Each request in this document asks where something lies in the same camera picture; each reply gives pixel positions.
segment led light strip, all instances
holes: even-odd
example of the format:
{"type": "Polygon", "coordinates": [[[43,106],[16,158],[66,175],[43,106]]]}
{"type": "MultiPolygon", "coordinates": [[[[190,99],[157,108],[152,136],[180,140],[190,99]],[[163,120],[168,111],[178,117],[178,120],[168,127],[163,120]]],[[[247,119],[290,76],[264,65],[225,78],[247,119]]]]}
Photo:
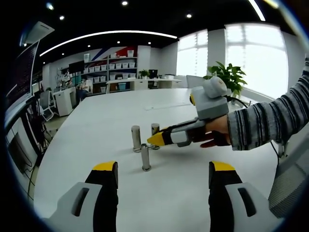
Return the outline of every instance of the led light strip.
{"type": "Polygon", "coordinates": [[[159,35],[159,36],[165,36],[165,37],[169,37],[169,38],[173,38],[173,39],[177,39],[177,36],[173,36],[173,35],[167,35],[167,34],[163,34],[163,33],[158,33],[158,32],[151,32],[151,31],[143,31],[143,30],[111,30],[111,31],[103,31],[103,32],[97,32],[97,33],[93,33],[93,34],[88,34],[88,35],[83,35],[68,41],[65,41],[63,43],[60,43],[48,50],[46,50],[45,52],[40,54],[40,57],[45,55],[46,53],[54,50],[57,47],[60,47],[62,45],[68,44],[70,42],[76,41],[76,40],[80,40],[86,37],[90,37],[90,36],[95,36],[95,35],[104,35],[104,34],[115,34],[115,33],[140,33],[140,34],[150,34],[150,35],[159,35]]]}
{"type": "Polygon", "coordinates": [[[256,2],[254,0],[248,0],[248,1],[250,2],[252,7],[254,8],[257,15],[260,17],[260,20],[265,21],[265,17],[263,15],[262,11],[260,10],[259,6],[256,4],[256,2]]]}

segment air conditioner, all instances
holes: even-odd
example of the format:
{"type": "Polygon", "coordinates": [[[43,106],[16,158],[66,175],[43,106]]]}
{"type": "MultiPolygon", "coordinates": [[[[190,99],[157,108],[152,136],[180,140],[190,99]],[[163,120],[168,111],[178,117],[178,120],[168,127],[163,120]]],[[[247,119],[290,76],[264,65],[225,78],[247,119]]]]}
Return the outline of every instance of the air conditioner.
{"type": "Polygon", "coordinates": [[[29,30],[28,35],[26,36],[26,41],[24,43],[34,44],[35,42],[43,39],[48,34],[52,33],[54,30],[55,29],[52,27],[39,21],[29,30]]]}

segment person's arm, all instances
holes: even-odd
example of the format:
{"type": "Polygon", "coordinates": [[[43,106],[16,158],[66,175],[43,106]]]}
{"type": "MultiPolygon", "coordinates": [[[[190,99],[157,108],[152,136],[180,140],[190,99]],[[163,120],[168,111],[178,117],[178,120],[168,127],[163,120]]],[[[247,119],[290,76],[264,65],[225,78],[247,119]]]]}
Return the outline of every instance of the person's arm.
{"type": "Polygon", "coordinates": [[[233,150],[250,150],[268,143],[287,142],[309,121],[309,56],[302,77],[280,98],[228,114],[233,150]]]}

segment potted plant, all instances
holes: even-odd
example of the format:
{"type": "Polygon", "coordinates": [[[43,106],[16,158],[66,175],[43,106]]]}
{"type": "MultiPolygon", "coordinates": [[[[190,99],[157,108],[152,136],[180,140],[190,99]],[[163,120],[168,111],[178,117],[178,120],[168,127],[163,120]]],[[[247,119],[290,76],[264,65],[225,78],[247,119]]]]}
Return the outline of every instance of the potted plant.
{"type": "Polygon", "coordinates": [[[232,97],[240,96],[243,85],[247,82],[243,80],[242,75],[246,75],[239,66],[233,66],[229,64],[226,68],[225,66],[216,61],[218,66],[209,66],[208,71],[211,75],[204,76],[204,79],[211,79],[213,76],[220,77],[226,84],[226,87],[232,91],[232,97]]]}
{"type": "Polygon", "coordinates": [[[142,79],[147,79],[147,77],[149,77],[149,71],[146,69],[139,71],[139,74],[142,79]]]}

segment person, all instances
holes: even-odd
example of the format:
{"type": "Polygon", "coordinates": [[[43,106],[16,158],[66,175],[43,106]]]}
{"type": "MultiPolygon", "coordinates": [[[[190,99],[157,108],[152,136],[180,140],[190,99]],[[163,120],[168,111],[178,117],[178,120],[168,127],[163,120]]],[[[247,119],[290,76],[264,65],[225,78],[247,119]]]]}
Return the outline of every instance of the person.
{"type": "Polygon", "coordinates": [[[216,146],[217,131],[224,135],[233,150],[250,150],[271,140],[285,144],[309,121],[309,54],[306,54],[302,77],[280,98],[260,102],[247,109],[231,112],[206,125],[207,141],[201,147],[216,146]]]}
{"type": "Polygon", "coordinates": [[[86,76],[82,76],[82,83],[79,86],[79,89],[77,90],[77,104],[79,104],[80,100],[84,100],[90,91],[90,84],[87,81],[86,76]]]}

